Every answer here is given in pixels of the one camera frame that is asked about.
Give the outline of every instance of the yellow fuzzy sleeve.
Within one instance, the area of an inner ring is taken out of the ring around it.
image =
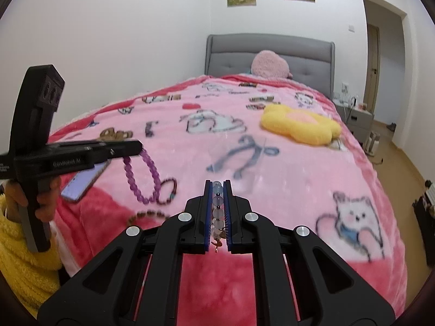
[[[26,247],[21,224],[6,219],[6,200],[0,196],[0,270],[19,301],[36,318],[39,307],[59,285],[62,268],[56,242],[47,252],[32,253]]]

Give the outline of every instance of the human hand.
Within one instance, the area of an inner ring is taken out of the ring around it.
[[[50,182],[49,192],[39,194],[36,197],[41,208],[35,211],[35,216],[41,222],[50,222],[54,219],[59,193],[60,177],[58,176]],[[14,181],[8,181],[6,185],[4,185],[4,194],[7,205],[7,219],[12,222],[21,223],[18,205],[27,207],[29,204],[21,185]]]

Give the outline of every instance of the silver screw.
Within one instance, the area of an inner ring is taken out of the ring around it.
[[[180,213],[178,215],[178,220],[180,220],[182,222],[188,222],[191,219],[192,219],[192,215],[190,213],[187,213],[187,212],[183,212],[183,213]]]
[[[310,229],[304,226],[297,227],[296,232],[300,236],[307,236],[310,234]]]
[[[136,236],[141,232],[141,230],[136,226],[132,226],[132,227],[128,227],[125,232],[127,233],[128,236]]]
[[[258,219],[258,214],[254,212],[249,212],[245,214],[245,219],[250,222],[255,222]]]

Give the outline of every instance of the phone case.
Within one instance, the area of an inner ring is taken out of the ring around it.
[[[60,195],[69,202],[79,202],[109,164],[110,161],[95,164],[92,169],[78,172],[64,187]]]

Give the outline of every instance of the door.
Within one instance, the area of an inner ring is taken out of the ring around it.
[[[379,28],[367,24],[368,62],[365,81],[364,103],[367,111],[375,112],[376,97],[379,85]]]

